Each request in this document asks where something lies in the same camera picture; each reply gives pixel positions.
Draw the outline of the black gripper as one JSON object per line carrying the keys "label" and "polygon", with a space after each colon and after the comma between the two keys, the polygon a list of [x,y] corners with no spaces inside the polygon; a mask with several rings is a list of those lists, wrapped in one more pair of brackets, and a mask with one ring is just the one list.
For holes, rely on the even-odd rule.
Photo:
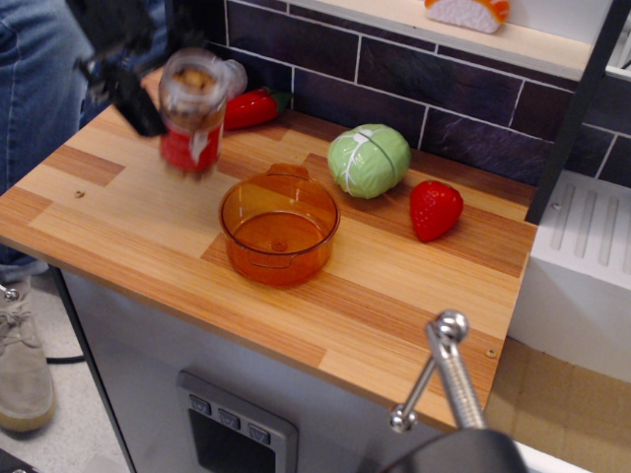
{"label": "black gripper", "polygon": [[139,77],[181,49],[203,48],[204,31],[190,1],[70,1],[68,7],[91,46],[75,60],[94,104],[113,104],[143,137],[166,125]]}

